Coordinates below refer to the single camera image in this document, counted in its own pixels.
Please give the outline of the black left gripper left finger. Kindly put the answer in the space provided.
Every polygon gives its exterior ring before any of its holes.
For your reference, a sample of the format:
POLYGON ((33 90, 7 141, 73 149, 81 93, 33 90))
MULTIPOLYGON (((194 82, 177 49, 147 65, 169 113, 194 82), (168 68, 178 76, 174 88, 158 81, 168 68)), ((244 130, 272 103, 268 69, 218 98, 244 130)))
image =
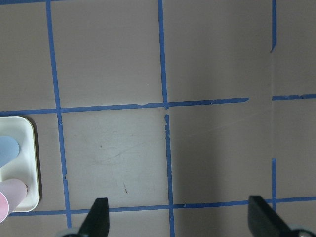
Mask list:
POLYGON ((79 228, 79 237, 107 237, 110 228, 108 199, 97 198, 79 228))

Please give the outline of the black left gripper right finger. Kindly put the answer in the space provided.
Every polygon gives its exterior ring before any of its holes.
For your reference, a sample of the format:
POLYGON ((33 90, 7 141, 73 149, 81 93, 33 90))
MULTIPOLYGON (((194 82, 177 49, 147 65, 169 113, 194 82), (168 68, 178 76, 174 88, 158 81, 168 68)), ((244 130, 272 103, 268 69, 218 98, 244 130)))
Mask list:
POLYGON ((253 237, 290 237, 292 232, 261 196, 248 198, 248 227, 253 237))

